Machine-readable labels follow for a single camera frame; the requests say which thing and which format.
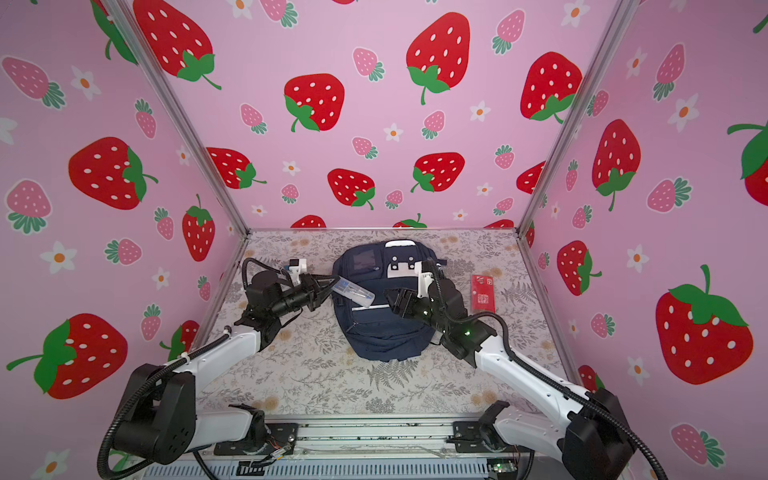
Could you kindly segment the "clear plastic box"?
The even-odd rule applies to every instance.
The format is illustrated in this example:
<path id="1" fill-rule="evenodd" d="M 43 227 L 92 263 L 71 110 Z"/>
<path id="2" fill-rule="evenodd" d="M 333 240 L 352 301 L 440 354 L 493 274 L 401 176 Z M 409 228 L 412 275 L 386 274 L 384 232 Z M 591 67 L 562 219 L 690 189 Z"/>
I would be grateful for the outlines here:
<path id="1" fill-rule="evenodd" d="M 338 279 L 332 290 L 362 308 L 371 307 L 375 300 L 374 293 L 343 277 Z"/>

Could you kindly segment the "red card pack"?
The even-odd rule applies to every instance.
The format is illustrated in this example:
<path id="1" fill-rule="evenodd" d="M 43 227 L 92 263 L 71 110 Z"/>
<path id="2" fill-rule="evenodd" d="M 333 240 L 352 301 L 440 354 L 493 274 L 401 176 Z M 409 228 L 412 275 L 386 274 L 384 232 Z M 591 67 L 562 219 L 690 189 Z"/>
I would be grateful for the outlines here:
<path id="1" fill-rule="evenodd" d="M 494 279 L 486 275 L 471 278 L 471 309 L 473 313 L 496 312 Z"/>

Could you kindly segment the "navy blue student backpack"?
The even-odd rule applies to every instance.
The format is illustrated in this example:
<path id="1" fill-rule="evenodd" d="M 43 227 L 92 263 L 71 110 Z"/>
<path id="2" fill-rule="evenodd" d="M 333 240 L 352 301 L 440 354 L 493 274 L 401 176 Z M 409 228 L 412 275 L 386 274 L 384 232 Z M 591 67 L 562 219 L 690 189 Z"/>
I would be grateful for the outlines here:
<path id="1" fill-rule="evenodd" d="M 424 244 L 396 239 L 352 247 L 334 262 L 338 288 L 347 294 L 365 291 L 353 298 L 332 294 L 337 324 L 356 355 L 371 361 L 404 361 L 431 344 L 434 330 L 396 315 L 386 298 L 388 289 L 417 289 L 421 262 L 429 258 L 438 256 Z"/>

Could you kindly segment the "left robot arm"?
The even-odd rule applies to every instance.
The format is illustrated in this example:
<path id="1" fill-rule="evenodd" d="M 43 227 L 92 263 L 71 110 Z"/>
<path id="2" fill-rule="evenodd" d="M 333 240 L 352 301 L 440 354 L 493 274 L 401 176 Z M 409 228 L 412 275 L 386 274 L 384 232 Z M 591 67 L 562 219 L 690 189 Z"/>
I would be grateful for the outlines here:
<path id="1" fill-rule="evenodd" d="M 197 397 L 238 362 L 265 350 L 303 310 L 319 308 L 340 278 L 310 274 L 299 261 L 282 270 L 262 264 L 250 275 L 253 262 L 247 258 L 241 267 L 247 305 L 220 337 L 164 365 L 144 364 L 132 372 L 97 454 L 101 478 L 123 479 L 219 443 L 247 453 L 271 447 L 266 463 L 283 452 L 263 411 L 240 404 L 200 413 Z"/>

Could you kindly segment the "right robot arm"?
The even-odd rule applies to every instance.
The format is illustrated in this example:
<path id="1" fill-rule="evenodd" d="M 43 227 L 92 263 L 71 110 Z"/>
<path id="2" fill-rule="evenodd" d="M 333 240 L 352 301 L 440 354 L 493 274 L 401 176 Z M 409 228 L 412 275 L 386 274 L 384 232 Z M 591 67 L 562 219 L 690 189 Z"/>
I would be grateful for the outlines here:
<path id="1" fill-rule="evenodd" d="M 544 414 L 545 424 L 531 427 L 497 415 L 491 428 L 504 443 L 559 459 L 574 479 L 617 479 L 636 453 L 657 478 L 666 478 L 660 460 L 629 427 L 614 394 L 591 392 L 517 352 L 507 322 L 489 311 L 469 314 L 452 281 L 388 289 L 385 296 L 395 315 L 440 332 L 441 345 L 454 357 L 501 380 Z"/>

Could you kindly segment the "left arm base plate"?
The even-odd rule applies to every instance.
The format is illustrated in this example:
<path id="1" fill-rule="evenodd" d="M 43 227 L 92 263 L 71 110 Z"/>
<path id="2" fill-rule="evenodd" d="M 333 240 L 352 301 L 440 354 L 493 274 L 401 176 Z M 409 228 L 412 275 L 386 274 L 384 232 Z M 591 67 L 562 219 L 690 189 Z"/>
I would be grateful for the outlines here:
<path id="1" fill-rule="evenodd" d="M 267 422 L 247 433 L 242 440 L 217 443 L 214 455 L 274 458 L 291 455 L 296 445 L 298 429 L 297 423 Z"/>

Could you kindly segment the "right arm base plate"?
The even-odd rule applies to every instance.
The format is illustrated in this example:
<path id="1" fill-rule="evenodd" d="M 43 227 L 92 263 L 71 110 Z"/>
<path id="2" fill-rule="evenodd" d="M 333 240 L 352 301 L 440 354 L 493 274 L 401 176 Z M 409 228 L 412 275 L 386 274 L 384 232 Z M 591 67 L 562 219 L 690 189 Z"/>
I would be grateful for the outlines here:
<path id="1" fill-rule="evenodd" d="M 484 424 L 478 420 L 455 421 L 452 424 L 452 435 L 445 442 L 453 445 L 459 453 L 528 454 L 531 452 L 527 447 L 506 443 L 490 424 Z"/>

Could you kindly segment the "aluminium front rail frame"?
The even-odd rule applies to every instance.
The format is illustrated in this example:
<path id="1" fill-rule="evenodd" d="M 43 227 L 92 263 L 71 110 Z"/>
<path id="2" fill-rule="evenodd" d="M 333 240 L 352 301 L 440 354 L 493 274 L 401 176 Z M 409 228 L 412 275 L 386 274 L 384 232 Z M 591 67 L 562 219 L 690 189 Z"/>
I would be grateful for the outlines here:
<path id="1" fill-rule="evenodd" d="M 542 426 L 546 417 L 519 411 L 511 404 L 497 401 L 481 415 L 460 417 L 391 418 L 306 418 L 265 419 L 267 422 L 297 423 L 298 437 L 292 455 L 315 457 L 363 458 L 404 457 L 428 453 L 459 454 L 445 440 L 452 435 L 455 421 L 478 420 L 492 425 L 497 415 L 515 418 L 525 427 Z"/>

